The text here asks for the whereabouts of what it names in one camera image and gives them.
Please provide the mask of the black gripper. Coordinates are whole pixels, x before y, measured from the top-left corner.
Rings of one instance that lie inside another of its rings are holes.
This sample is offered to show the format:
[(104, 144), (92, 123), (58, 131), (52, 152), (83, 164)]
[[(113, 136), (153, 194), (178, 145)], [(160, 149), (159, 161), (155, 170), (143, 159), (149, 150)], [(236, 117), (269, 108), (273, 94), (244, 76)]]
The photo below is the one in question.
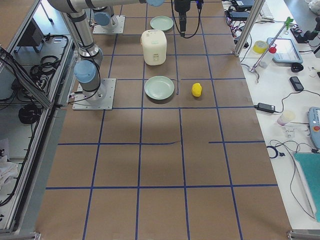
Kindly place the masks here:
[(174, 10), (179, 13), (179, 32), (184, 37), (186, 32), (186, 14), (191, 8), (190, 0), (174, 0)]

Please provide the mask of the green plate near arm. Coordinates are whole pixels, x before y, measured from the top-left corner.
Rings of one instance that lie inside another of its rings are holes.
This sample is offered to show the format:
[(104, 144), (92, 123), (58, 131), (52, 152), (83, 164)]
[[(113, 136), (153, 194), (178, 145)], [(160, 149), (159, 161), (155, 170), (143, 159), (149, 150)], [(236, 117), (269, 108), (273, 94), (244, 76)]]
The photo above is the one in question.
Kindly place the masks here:
[(154, 100), (165, 100), (175, 90), (173, 81), (166, 76), (153, 76), (144, 84), (145, 94)]
[(169, 31), (174, 25), (173, 20), (168, 16), (156, 16), (150, 20), (150, 26), (155, 30)]

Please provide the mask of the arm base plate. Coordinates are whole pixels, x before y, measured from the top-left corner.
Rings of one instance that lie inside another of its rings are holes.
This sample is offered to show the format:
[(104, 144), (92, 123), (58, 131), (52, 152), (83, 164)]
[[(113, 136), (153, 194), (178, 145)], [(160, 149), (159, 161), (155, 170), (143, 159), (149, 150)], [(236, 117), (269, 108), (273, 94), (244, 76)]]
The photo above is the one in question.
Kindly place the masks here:
[(114, 95), (116, 89), (115, 78), (103, 78), (97, 93), (91, 98), (87, 92), (75, 95), (72, 109), (74, 111), (98, 111), (113, 109)]
[(95, 26), (93, 34), (95, 35), (115, 35), (122, 34), (125, 26), (124, 15), (109, 16), (106, 13), (96, 13), (94, 16)]

